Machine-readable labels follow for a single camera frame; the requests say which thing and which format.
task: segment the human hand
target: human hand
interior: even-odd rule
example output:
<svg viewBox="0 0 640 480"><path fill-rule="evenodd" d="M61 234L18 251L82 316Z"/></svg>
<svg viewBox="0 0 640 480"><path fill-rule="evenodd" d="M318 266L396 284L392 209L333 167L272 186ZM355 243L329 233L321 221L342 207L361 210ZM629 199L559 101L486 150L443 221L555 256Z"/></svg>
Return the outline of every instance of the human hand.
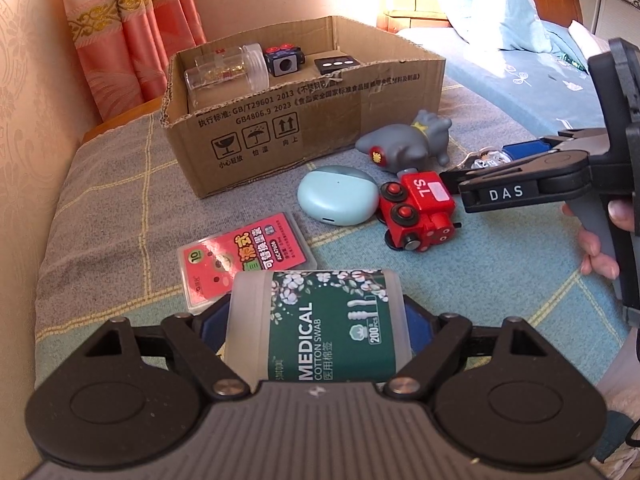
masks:
<svg viewBox="0 0 640 480"><path fill-rule="evenodd" d="M631 201L628 200L612 200L608 206L609 217L618 228L633 232L634 225L634 208ZM567 216L574 216L567 204L562 204L562 212ZM611 256L600 252L600 239L598 235L587 231L580 226L578 231L578 245L582 248L585 255L580 264L580 272L584 275L590 274L592 271L615 280L620 274L620 266Z"/></svg>

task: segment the white cloth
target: white cloth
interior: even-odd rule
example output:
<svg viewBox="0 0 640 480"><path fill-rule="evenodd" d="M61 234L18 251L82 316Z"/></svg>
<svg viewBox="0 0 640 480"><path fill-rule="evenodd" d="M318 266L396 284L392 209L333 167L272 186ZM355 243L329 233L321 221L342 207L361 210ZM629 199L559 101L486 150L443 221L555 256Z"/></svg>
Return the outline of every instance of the white cloth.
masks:
<svg viewBox="0 0 640 480"><path fill-rule="evenodd" d="M569 25L569 34L578 44L580 51L586 59L597 56L604 52L609 52L609 42L591 34L583 24L573 21Z"/></svg>

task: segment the blue pillow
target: blue pillow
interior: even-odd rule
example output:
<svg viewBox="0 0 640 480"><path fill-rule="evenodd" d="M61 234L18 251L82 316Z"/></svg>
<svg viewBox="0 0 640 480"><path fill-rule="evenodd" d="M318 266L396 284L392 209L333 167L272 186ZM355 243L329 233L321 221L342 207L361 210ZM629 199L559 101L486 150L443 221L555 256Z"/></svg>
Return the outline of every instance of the blue pillow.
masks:
<svg viewBox="0 0 640 480"><path fill-rule="evenodd" d="M551 38L551 45L553 47L551 53L557 57L562 57L562 54L567 54L572 60L579 63L586 72L589 68L587 59L584 57L578 44L575 43L574 38L569 34L569 29L557 23L542 22L542 24Z"/></svg>
<svg viewBox="0 0 640 480"><path fill-rule="evenodd" d="M482 50L551 53L533 0L438 0L456 32Z"/></svg>

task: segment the pink curtain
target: pink curtain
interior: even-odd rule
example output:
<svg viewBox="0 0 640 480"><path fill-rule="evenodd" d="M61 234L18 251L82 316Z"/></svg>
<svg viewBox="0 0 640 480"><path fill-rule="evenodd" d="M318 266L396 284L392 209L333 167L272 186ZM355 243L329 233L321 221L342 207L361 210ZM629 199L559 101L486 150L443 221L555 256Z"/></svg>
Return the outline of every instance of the pink curtain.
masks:
<svg viewBox="0 0 640 480"><path fill-rule="evenodd" d="M64 0L102 120L161 96L173 54L206 42L193 0Z"/></svg>

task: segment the gray elephant toy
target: gray elephant toy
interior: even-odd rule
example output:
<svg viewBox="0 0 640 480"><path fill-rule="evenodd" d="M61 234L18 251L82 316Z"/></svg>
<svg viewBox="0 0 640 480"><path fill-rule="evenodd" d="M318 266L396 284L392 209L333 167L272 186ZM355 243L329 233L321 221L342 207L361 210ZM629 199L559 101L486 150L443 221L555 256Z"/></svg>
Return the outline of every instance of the gray elephant toy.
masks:
<svg viewBox="0 0 640 480"><path fill-rule="evenodd" d="M434 157L441 166L449 163L451 119L420 110L411 126L390 124L360 137L356 150L366 153L374 164L390 173L415 173L429 170Z"/></svg>

